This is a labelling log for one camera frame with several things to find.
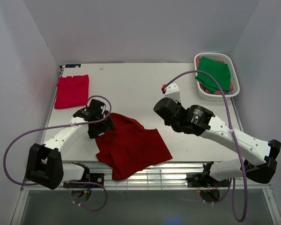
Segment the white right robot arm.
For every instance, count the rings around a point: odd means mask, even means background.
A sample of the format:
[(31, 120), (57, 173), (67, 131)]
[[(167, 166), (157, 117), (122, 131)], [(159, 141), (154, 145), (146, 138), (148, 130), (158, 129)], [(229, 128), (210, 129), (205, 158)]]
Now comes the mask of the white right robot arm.
[(246, 176), (250, 180), (267, 184), (277, 168), (276, 158), (281, 143), (275, 139), (263, 141), (229, 126), (212, 111), (200, 105), (185, 109), (171, 98), (162, 98), (154, 106), (166, 126), (177, 133), (196, 135), (214, 141), (241, 157), (222, 162), (208, 162), (202, 174), (196, 174), (191, 181), (198, 186), (213, 186), (217, 182)]

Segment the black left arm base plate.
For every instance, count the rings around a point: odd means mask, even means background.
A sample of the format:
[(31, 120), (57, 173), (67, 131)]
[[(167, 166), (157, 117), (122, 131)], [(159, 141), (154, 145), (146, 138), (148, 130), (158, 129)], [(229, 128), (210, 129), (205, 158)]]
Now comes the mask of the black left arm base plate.
[(74, 183), (64, 183), (64, 188), (89, 188), (92, 184), (81, 184), (81, 182), (93, 182), (100, 185), (104, 185), (104, 173), (88, 173), (82, 177), (81, 180), (78, 180), (79, 184)]

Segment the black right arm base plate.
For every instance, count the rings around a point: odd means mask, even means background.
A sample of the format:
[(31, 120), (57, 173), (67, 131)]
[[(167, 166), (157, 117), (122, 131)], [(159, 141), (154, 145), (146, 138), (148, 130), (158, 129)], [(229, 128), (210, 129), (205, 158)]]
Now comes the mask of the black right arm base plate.
[(228, 179), (224, 179), (221, 181), (217, 181), (212, 178), (210, 174), (211, 166), (214, 165), (214, 162), (208, 162), (203, 164), (203, 172), (201, 173), (193, 173), (189, 172), (186, 174), (185, 180), (187, 181), (187, 186), (189, 188), (220, 188), (220, 187), (228, 187), (230, 181)]

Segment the dark red t shirt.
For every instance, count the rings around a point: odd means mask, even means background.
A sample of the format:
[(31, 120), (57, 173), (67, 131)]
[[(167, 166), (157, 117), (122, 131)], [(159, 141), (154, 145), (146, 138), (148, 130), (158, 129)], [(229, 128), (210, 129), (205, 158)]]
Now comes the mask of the dark red t shirt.
[(111, 113), (115, 130), (96, 138), (99, 162), (112, 168), (112, 179), (126, 180), (149, 166), (172, 159), (157, 129), (145, 129), (137, 120)]

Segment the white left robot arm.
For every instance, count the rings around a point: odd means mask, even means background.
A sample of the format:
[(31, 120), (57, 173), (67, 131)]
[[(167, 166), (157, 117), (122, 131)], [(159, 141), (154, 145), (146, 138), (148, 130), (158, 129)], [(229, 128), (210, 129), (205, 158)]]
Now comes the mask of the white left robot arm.
[(30, 147), (25, 178), (52, 190), (61, 183), (69, 186), (71, 181), (79, 187), (87, 186), (89, 168), (80, 163), (63, 163), (62, 158), (81, 136), (87, 135), (94, 140), (114, 129), (106, 104), (97, 99), (87, 101), (53, 138)]

